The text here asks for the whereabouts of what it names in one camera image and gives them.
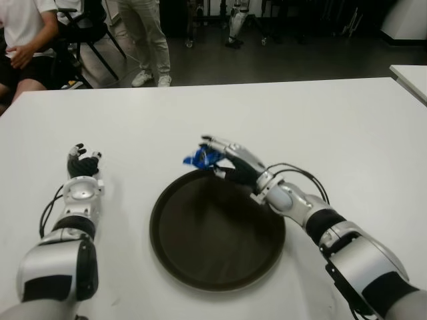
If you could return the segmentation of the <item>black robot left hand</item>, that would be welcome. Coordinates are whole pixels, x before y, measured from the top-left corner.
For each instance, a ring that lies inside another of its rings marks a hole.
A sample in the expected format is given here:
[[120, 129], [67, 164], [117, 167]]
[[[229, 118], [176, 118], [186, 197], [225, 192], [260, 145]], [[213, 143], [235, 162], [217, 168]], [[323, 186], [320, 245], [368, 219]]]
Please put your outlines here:
[[99, 173], [98, 165], [102, 154], [95, 151], [90, 157], [81, 158], [86, 152], [84, 144], [78, 143], [68, 153], [67, 172], [70, 179], [81, 176], [94, 177]]

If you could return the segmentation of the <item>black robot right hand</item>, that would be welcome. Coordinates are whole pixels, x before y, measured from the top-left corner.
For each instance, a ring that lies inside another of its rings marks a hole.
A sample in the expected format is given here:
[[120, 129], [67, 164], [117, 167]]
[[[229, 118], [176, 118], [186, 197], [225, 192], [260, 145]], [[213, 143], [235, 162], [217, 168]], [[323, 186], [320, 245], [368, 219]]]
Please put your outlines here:
[[226, 169], [213, 164], [212, 170], [218, 177], [250, 187], [252, 191], [258, 189], [257, 180], [266, 170], [258, 157], [239, 143], [211, 135], [202, 135], [201, 138], [200, 147], [219, 153], [220, 161], [226, 159], [234, 166], [233, 169]]

